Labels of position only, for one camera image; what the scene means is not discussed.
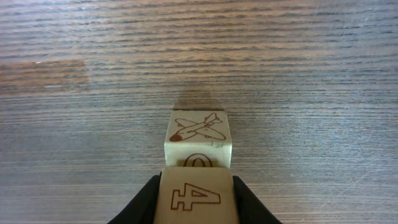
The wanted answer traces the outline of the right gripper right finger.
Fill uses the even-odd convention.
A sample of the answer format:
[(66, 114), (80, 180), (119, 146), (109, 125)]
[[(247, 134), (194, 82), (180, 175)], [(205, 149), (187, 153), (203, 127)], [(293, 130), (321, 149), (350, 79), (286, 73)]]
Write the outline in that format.
[(282, 224), (240, 177), (234, 175), (233, 183), (240, 224)]

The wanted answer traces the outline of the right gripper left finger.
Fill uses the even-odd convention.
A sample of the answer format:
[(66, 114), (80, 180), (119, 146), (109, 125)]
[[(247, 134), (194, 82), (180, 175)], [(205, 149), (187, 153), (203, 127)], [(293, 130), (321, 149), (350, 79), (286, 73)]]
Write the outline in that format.
[(153, 224), (161, 175), (152, 176), (108, 224)]

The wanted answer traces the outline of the blue L block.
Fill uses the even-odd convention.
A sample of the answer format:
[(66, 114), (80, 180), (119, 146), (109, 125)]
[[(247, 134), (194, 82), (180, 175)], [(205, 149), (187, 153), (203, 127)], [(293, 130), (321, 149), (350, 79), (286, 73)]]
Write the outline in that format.
[(231, 171), (208, 167), (164, 168), (154, 223), (238, 224)]

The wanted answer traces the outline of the wooden block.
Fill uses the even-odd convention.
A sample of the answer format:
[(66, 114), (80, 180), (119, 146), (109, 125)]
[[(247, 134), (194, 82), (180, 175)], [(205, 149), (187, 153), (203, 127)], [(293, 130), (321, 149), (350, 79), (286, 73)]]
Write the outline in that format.
[(232, 139), (223, 110), (174, 110), (164, 141), (169, 167), (221, 167), (229, 169)]

